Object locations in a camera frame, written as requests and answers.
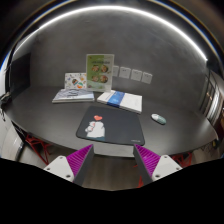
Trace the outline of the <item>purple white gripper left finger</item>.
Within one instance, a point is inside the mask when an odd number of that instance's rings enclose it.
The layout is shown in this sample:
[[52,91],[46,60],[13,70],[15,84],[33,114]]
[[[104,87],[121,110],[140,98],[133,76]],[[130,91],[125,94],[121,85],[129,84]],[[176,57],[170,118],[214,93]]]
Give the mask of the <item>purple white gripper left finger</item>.
[[58,156],[44,170],[81,186],[93,156],[94,146],[88,145],[67,157]]

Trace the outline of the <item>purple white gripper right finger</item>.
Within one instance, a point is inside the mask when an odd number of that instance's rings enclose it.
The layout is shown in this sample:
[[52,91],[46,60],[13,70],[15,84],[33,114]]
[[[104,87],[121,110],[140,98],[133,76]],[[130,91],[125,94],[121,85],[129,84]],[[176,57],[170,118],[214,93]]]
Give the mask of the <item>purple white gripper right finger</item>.
[[133,154],[144,185],[148,185],[182,169],[170,156],[159,156],[137,144],[134,145]]

